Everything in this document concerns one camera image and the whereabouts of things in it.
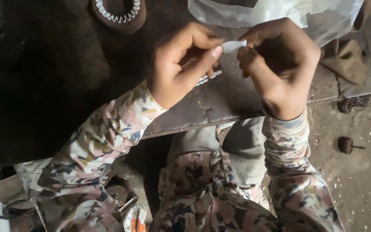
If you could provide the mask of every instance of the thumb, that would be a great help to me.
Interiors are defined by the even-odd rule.
[[[187,66],[177,77],[186,82],[192,82],[193,87],[197,81],[209,71],[223,52],[222,46],[217,46],[203,53],[200,59],[191,66]]]
[[[237,59],[240,61],[240,68],[250,75],[257,92],[264,98],[268,93],[274,92],[283,81],[265,63],[264,58],[253,48],[240,48]]]

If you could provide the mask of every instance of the fingernail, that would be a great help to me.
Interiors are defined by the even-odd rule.
[[[214,58],[218,58],[221,53],[223,52],[223,47],[221,45],[217,46],[216,48],[213,49],[213,51],[211,52],[211,55],[214,57]]]

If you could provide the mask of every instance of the camouflage sleeve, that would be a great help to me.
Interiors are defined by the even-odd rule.
[[[309,163],[307,111],[291,121],[265,117],[265,165],[279,221],[291,231],[344,231],[329,189]]]
[[[56,230],[115,228],[118,223],[111,214],[116,205],[104,189],[106,174],[113,161],[137,145],[146,127],[165,111],[144,81],[97,109],[75,130],[38,181],[44,188],[42,196],[61,198],[55,202],[66,206],[57,212],[61,218]]]

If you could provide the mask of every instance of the person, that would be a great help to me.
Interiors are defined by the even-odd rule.
[[[237,55],[240,68],[262,97],[265,117],[237,122],[222,147],[215,127],[177,134],[160,172],[161,205],[150,230],[344,231],[326,182],[307,159],[306,101],[320,49],[288,18],[258,24],[240,39],[247,40]],[[49,230],[125,229],[105,190],[111,164],[213,73],[223,42],[188,24],[155,50],[151,77],[75,130],[38,182],[41,196],[54,199],[43,204],[56,212],[45,213]],[[182,65],[195,48],[198,56]],[[265,171],[277,217],[260,189]]]

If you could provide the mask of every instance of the clear plastic sheet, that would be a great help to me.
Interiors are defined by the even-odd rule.
[[[364,0],[258,0],[254,8],[212,0],[188,0],[190,13],[203,23],[254,26],[289,17],[320,47],[350,32]]]

